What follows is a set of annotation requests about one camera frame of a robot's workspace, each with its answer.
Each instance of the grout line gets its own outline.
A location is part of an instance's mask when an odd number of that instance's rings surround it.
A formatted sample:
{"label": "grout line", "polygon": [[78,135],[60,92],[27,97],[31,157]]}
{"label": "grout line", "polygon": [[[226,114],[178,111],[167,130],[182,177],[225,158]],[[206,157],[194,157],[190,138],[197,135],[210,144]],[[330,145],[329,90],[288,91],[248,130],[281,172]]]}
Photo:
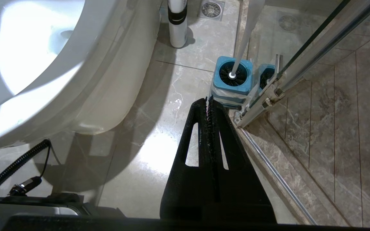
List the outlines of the grout line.
{"label": "grout line", "polygon": [[335,146],[335,115],[336,115],[336,107],[335,107],[335,66],[333,66],[333,202],[335,203],[335,195],[336,195],[336,146]]}
{"label": "grout line", "polygon": [[[269,122],[269,120],[267,118],[265,118],[266,120],[266,123],[274,130],[276,131],[276,128]],[[338,208],[338,206],[331,200],[331,198],[327,195],[327,193],[322,189],[322,186],[320,186],[320,184],[318,183],[318,181],[315,179],[315,177],[311,174],[311,172],[306,169],[305,165],[302,163],[302,161],[300,161],[300,159],[297,158],[297,156],[294,155],[294,151],[292,151],[292,149],[289,147],[289,145],[286,143],[286,141],[282,138],[281,135],[279,135],[279,133],[276,132],[276,136],[279,136],[279,138],[282,139],[282,142],[284,142],[284,144],[286,145],[286,148],[289,150],[289,152],[292,153],[292,155],[294,156],[294,158],[298,161],[298,163],[302,166],[302,168],[304,169],[304,171],[306,171],[306,173],[308,174],[308,176],[312,179],[312,182],[320,189],[320,191],[324,194],[324,196],[326,197],[326,199],[332,204],[332,206],[337,210],[337,212],[339,213],[339,215],[342,217],[342,219],[344,219],[345,223],[348,225],[348,226],[351,226],[351,224],[349,223],[348,219],[345,218],[345,216],[343,215],[342,211]]]}
{"label": "grout line", "polygon": [[361,183],[361,215],[362,215],[362,227],[364,226],[364,201],[362,200],[362,164],[361,164],[361,135],[359,127],[359,99],[358,99],[358,62],[357,52],[355,51],[355,76],[357,81],[357,111],[358,111],[358,146],[359,146],[359,180]]}
{"label": "grout line", "polygon": [[[176,66],[181,66],[181,67],[188,67],[188,66],[184,66],[184,65],[176,64],[176,63],[169,63],[169,62],[159,61],[159,60],[155,60],[155,61],[160,62],[160,63],[167,63],[167,64],[176,65]],[[212,72],[212,73],[213,73],[213,71],[204,70],[204,69],[199,69],[199,68],[196,68],[196,67],[188,67],[188,68],[192,68],[192,69],[196,69],[196,70],[200,70],[200,71],[206,71],[206,72]]]}
{"label": "grout line", "polygon": [[285,118],[285,135],[284,140],[286,139],[286,128],[288,124],[288,103],[289,103],[289,97],[286,98],[286,118]]}
{"label": "grout line", "polygon": [[310,170],[311,163],[311,126],[312,126],[312,81],[311,81],[311,102],[309,110],[309,150],[308,150],[308,169]]}
{"label": "grout line", "polygon": [[368,42],[370,42],[370,39],[366,43],[364,43],[360,47],[358,47],[355,51],[359,50],[361,47],[363,47],[364,45],[366,45]]}

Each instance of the metal drain cover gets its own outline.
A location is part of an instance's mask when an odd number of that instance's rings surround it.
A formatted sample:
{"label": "metal drain cover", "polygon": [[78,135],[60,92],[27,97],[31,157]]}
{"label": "metal drain cover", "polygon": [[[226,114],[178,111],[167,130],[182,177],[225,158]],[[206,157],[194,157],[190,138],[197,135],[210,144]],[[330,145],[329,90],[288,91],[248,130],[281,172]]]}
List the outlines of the metal drain cover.
{"label": "metal drain cover", "polygon": [[298,19],[290,15],[284,15],[278,20],[279,26],[286,31],[294,31],[298,28]]}
{"label": "metal drain cover", "polygon": [[225,2],[203,0],[198,13],[198,17],[221,21],[224,6]]}
{"label": "metal drain cover", "polygon": [[221,13],[221,7],[216,3],[205,3],[201,10],[205,16],[210,18],[218,17]]}

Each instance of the black plastic bracket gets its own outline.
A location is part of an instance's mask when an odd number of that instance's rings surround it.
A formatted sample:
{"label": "black plastic bracket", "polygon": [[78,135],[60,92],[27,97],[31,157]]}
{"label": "black plastic bracket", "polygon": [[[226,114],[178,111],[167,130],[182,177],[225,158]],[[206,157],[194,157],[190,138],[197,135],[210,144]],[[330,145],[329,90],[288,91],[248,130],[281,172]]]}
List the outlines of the black plastic bracket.
{"label": "black plastic bracket", "polygon": [[[223,106],[191,105],[160,206],[161,219],[276,224],[272,205]],[[198,167],[185,164],[198,123]],[[229,170],[223,167],[220,139]]]}

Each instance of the coiled cable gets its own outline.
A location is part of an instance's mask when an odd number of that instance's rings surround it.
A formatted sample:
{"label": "coiled cable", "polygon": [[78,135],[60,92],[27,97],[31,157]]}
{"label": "coiled cable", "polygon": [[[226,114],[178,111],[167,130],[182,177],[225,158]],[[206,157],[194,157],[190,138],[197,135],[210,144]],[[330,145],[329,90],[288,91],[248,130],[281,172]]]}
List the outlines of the coiled cable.
{"label": "coiled cable", "polygon": [[[36,154],[40,153],[45,148],[48,148],[48,155],[51,148],[51,141],[48,139],[44,139],[41,143],[37,144],[35,147],[31,148],[28,152],[25,152],[24,155],[20,156],[18,159],[16,159],[11,165],[9,165],[3,172],[0,174],[0,186],[2,183],[4,183],[12,174],[14,174],[20,167],[22,167],[26,162],[28,162],[32,157],[34,157]],[[44,170],[41,173],[41,176],[45,172],[45,168],[48,161],[48,155],[47,159],[45,161]]]}

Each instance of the shower floor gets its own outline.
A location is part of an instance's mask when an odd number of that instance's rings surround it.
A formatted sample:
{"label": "shower floor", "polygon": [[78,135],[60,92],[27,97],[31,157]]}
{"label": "shower floor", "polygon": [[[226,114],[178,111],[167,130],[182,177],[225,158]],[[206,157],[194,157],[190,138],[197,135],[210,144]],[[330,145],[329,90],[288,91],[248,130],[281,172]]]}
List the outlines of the shower floor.
{"label": "shower floor", "polygon": [[357,50],[336,46],[246,127],[320,225],[370,227],[370,35],[356,32]]}

